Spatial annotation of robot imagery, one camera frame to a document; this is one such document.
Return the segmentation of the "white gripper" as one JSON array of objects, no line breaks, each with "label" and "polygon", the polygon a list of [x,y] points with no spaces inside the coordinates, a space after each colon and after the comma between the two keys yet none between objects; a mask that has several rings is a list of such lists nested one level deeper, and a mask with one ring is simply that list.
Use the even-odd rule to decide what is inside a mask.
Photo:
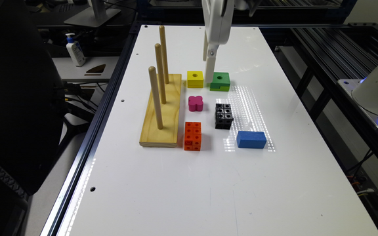
[{"label": "white gripper", "polygon": [[218,45],[226,44],[232,24],[234,0],[202,0],[205,21],[203,61],[206,62],[204,82],[211,83]]}]

